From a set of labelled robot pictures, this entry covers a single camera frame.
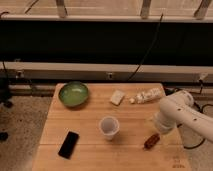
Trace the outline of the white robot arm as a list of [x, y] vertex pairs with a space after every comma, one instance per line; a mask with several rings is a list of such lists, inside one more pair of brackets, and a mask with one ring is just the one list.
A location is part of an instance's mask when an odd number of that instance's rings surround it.
[[193, 104], [193, 96], [185, 90], [161, 98], [159, 111], [153, 116], [156, 129], [168, 134], [179, 122], [213, 143], [213, 118], [194, 110]]

